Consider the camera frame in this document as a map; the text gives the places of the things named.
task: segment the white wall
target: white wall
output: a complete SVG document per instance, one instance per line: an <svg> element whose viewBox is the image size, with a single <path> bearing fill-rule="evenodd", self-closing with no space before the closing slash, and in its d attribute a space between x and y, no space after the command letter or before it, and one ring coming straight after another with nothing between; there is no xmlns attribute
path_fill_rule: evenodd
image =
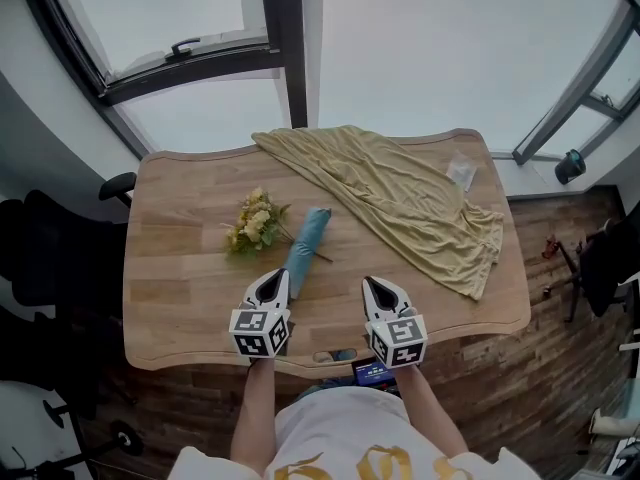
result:
<svg viewBox="0 0 640 480"><path fill-rule="evenodd" d="M25 0L0 0L0 72L35 115L104 179L138 161L58 62Z"/></svg>
<svg viewBox="0 0 640 480"><path fill-rule="evenodd" d="M128 218L119 201L98 200L104 180L51 133L2 73L0 102L0 192L24 199L39 189L85 217Z"/></svg>

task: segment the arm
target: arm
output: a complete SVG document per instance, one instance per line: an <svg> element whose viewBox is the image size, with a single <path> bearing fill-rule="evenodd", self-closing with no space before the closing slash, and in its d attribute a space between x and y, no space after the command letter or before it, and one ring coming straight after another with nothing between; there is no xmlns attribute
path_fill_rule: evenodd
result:
<svg viewBox="0 0 640 480"><path fill-rule="evenodd" d="M411 425L449 458L469 451L458 427L444 412L420 370L405 366L393 373Z"/></svg>
<svg viewBox="0 0 640 480"><path fill-rule="evenodd" d="M231 440L230 459L262 477L275 455L274 360L259 359L247 375L240 416Z"/></svg>

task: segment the flower bouquet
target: flower bouquet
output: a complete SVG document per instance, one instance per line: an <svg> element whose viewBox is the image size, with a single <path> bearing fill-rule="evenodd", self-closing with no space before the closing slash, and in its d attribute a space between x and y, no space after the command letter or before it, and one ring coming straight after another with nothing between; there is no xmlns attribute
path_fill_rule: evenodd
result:
<svg viewBox="0 0 640 480"><path fill-rule="evenodd" d="M277 240L292 244L295 239L284 227L290 204L278 206L262 187L254 189L242 203L242 210L235 226L224 224L227 231L227 251L230 254L255 257L258 251L271 246ZM316 256L332 262L326 256Z"/></svg>

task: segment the plastic bag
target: plastic bag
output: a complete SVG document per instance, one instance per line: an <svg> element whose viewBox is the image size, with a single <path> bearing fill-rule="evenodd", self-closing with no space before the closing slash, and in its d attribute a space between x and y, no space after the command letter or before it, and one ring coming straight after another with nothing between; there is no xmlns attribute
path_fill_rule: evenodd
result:
<svg viewBox="0 0 640 480"><path fill-rule="evenodd" d="M451 162L449 162L447 176L451 178L456 185L462 187L465 192L469 192L473 176L477 169L470 158L464 156L460 151L456 151L453 154Z"/></svg>

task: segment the glass pane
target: glass pane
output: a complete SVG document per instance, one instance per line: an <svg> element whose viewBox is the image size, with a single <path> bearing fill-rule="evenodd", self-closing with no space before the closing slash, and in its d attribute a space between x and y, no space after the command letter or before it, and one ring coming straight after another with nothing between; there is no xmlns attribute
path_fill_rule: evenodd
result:
<svg viewBox="0 0 640 480"><path fill-rule="evenodd" d="M99 69L116 78L163 59L185 39L210 44L266 35L262 0L59 1Z"/></svg>
<svg viewBox="0 0 640 480"><path fill-rule="evenodd" d="M324 0L320 126L475 128L511 151L621 0Z"/></svg>
<svg viewBox="0 0 640 480"><path fill-rule="evenodd" d="M253 132L285 126L279 82L204 80L129 100L117 107L157 151L223 151L253 144Z"/></svg>
<svg viewBox="0 0 640 480"><path fill-rule="evenodd" d="M640 36L635 32L604 75L594 92L608 95L616 108L635 92L640 83Z"/></svg>
<svg viewBox="0 0 640 480"><path fill-rule="evenodd" d="M611 121L600 112L587 107L578 107L573 115L542 146L541 153L564 155L570 149L580 149L602 127Z"/></svg>

